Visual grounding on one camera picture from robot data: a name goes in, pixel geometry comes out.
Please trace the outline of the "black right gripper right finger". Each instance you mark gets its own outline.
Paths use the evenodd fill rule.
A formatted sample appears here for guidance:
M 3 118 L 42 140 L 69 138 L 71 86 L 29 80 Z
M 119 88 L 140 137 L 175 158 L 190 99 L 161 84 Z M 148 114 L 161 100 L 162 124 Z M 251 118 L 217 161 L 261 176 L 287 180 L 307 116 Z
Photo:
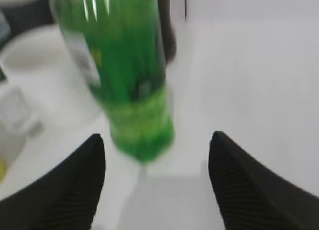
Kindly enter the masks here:
M 210 141 L 208 172 L 227 230 L 319 228 L 319 198 L 274 173 L 222 131 Z

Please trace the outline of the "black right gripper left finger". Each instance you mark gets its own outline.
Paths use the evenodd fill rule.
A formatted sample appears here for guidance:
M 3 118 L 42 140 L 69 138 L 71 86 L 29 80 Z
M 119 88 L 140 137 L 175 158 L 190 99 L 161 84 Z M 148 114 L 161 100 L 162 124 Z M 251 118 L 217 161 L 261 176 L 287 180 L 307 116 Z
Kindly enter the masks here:
M 2 230 L 89 230 L 106 173 L 104 143 L 91 135 L 41 178 L 1 200 Z

